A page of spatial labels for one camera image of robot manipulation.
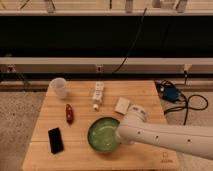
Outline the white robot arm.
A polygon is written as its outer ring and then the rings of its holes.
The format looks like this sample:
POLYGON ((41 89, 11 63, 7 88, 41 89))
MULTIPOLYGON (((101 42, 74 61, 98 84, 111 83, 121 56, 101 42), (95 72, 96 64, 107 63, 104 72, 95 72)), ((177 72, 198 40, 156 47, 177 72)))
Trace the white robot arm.
POLYGON ((213 160, 213 127, 148 123, 147 117, 143 107, 131 105, 116 130, 117 138, 213 160))

